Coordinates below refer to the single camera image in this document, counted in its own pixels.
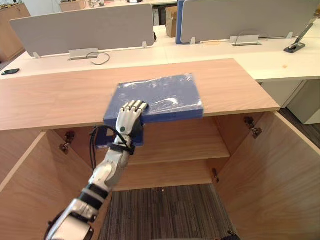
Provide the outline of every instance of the desk divider panel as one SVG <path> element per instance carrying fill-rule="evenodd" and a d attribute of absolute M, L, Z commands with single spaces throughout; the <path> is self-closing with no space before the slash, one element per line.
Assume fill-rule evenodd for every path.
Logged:
<path fill-rule="evenodd" d="M 68 11 L 10 21 L 24 48 L 33 56 L 69 50 L 142 47 L 154 44 L 150 4 Z"/>
<path fill-rule="evenodd" d="M 319 0 L 186 0 L 183 4 L 181 42 L 298 36 L 317 9 Z"/>

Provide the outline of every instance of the robotic hand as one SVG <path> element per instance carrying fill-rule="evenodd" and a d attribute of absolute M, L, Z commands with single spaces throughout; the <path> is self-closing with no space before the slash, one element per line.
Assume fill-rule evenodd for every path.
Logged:
<path fill-rule="evenodd" d="M 123 142 L 117 136 L 105 155 L 102 163 L 94 170 L 89 184 L 78 198 L 56 217 L 48 229 L 45 240 L 90 240 L 94 234 L 89 222 L 93 223 L 108 194 L 118 183 L 128 165 L 129 155 L 133 154 L 132 138 L 143 127 L 140 116 L 148 107 L 143 101 L 126 103 L 119 112 L 116 130 L 120 132 Z"/>

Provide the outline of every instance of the black cable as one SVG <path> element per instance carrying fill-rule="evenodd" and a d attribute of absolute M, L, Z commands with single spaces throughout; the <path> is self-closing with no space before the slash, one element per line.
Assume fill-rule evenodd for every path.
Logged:
<path fill-rule="evenodd" d="M 109 55 L 108 53 L 104 52 L 104 51 L 92 51 L 92 52 L 89 52 L 89 53 L 86 55 L 85 59 L 88 59 L 89 55 L 91 55 L 91 54 L 98 54 L 98 55 L 99 55 L 99 54 L 104 54 L 104 55 L 107 55 L 107 56 L 108 56 L 108 59 L 107 59 L 106 61 L 102 62 L 102 63 L 95 63 L 95 62 L 93 62 L 93 61 L 91 62 L 92 64 L 97 65 L 97 66 L 103 65 L 103 64 L 109 62 L 109 60 L 110 60 L 110 55 Z"/>
<path fill-rule="evenodd" d="M 122 141 L 122 144 L 124 144 L 126 146 L 127 149 L 131 149 L 131 147 L 129 147 L 127 145 L 127 141 L 125 140 L 125 138 L 121 135 L 120 132 L 118 132 L 115 128 L 111 127 L 111 126 L 107 126 L 107 125 L 102 125 L 102 126 L 95 126 L 93 127 L 92 132 L 90 133 L 90 142 L 89 142 L 89 149 L 90 149 L 90 161 L 91 161 L 91 167 L 92 167 L 92 171 L 95 170 L 95 168 L 97 167 L 97 160 L 96 160 L 96 146 L 95 146 L 95 141 L 96 141 L 96 135 L 99 132 L 99 129 L 110 129 L 111 131 L 113 131 Z"/>

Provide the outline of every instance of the smartphone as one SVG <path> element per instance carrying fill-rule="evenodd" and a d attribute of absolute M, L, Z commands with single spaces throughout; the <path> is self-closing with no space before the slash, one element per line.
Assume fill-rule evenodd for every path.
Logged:
<path fill-rule="evenodd" d="M 1 73 L 1 75 L 16 74 L 17 72 L 19 72 L 19 70 L 20 70 L 20 68 L 7 70 L 7 71 L 4 71 L 3 73 Z"/>

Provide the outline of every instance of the metal bracket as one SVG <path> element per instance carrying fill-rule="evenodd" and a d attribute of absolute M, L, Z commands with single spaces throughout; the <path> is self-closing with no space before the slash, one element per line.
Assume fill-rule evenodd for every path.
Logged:
<path fill-rule="evenodd" d="M 34 52 L 34 53 L 33 53 L 33 56 L 34 56 L 36 59 L 41 59 L 41 56 L 40 56 L 37 52 Z"/>
<path fill-rule="evenodd" d="M 259 42 L 259 35 L 231 36 L 230 44 L 234 47 L 261 45 Z"/>
<path fill-rule="evenodd" d="M 218 184 L 220 182 L 220 179 L 218 177 L 217 169 L 212 168 L 212 173 L 213 173 L 213 178 L 215 179 L 216 183 Z"/>
<path fill-rule="evenodd" d="M 69 61 L 80 59 L 96 59 L 98 57 L 98 48 L 84 48 L 69 50 Z"/>
<path fill-rule="evenodd" d="M 288 35 L 285 37 L 285 39 L 292 39 L 293 35 L 294 35 L 294 33 L 291 31 L 288 33 Z"/>
<path fill-rule="evenodd" d="M 146 42 L 146 41 L 143 41 L 143 42 L 142 42 L 142 48 L 143 48 L 143 49 L 146 49 L 147 47 L 148 47 L 147 42 Z"/>
<path fill-rule="evenodd" d="M 59 149 L 64 152 L 65 155 L 67 155 L 69 153 L 69 146 L 71 145 L 71 143 L 73 142 L 73 140 L 75 139 L 75 132 L 74 131 L 68 131 L 65 135 L 64 135 L 64 140 L 65 143 L 60 144 Z"/>
<path fill-rule="evenodd" d="M 190 45 L 194 45 L 194 44 L 196 44 L 196 37 L 195 36 L 193 36 L 190 41 Z"/>
<path fill-rule="evenodd" d="M 255 120 L 251 116 L 246 116 L 244 118 L 244 123 L 247 125 L 247 127 L 252 131 L 252 135 L 254 139 L 257 139 L 259 135 L 262 133 L 262 129 L 260 127 L 255 127 Z"/>

